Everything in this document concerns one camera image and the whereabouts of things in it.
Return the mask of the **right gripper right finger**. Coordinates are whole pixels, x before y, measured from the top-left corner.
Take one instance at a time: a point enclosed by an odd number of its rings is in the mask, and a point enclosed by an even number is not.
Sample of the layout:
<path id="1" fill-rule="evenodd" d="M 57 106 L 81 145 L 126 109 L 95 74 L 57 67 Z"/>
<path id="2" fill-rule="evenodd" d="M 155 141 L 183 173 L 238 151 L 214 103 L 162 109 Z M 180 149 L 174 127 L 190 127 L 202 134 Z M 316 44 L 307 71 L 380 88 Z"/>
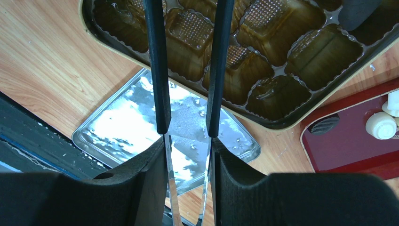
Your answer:
<path id="1" fill-rule="evenodd" d="M 265 175 L 212 141 L 217 226 L 396 226 L 399 201 L 369 174 Z"/>

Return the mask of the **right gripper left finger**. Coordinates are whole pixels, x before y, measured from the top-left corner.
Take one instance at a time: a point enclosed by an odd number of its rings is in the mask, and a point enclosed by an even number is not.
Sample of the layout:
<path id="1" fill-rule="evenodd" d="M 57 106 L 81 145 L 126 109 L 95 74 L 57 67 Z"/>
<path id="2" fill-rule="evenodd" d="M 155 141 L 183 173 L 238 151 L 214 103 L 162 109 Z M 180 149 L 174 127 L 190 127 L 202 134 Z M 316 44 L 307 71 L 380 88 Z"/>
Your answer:
<path id="1" fill-rule="evenodd" d="M 93 179 L 2 173 L 3 226 L 160 226 L 167 190 L 165 143 Z"/>

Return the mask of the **red chocolate tray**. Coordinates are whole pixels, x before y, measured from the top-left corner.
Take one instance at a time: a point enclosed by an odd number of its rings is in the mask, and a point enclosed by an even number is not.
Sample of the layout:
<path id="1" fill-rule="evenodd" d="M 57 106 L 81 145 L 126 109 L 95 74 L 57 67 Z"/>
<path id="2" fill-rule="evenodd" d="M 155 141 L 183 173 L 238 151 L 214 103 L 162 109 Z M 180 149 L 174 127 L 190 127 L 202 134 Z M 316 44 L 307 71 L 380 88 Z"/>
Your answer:
<path id="1" fill-rule="evenodd" d="M 382 112 L 397 78 L 314 110 L 301 122 L 300 142 L 316 173 L 399 176 L 399 133 L 387 140 L 368 134 L 366 122 Z"/>

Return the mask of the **gold chocolate tin box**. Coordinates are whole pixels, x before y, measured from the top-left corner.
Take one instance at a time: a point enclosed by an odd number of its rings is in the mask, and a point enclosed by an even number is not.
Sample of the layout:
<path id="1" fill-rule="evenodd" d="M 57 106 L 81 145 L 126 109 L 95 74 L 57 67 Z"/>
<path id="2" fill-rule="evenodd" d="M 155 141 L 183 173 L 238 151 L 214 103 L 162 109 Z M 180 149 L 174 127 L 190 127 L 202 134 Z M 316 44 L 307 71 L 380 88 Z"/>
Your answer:
<path id="1" fill-rule="evenodd" d="M 296 125 L 399 41 L 398 0 L 233 0 L 221 107 Z M 169 81 L 208 96 L 217 0 L 161 2 Z M 97 43 L 151 70 L 143 0 L 79 0 Z"/>

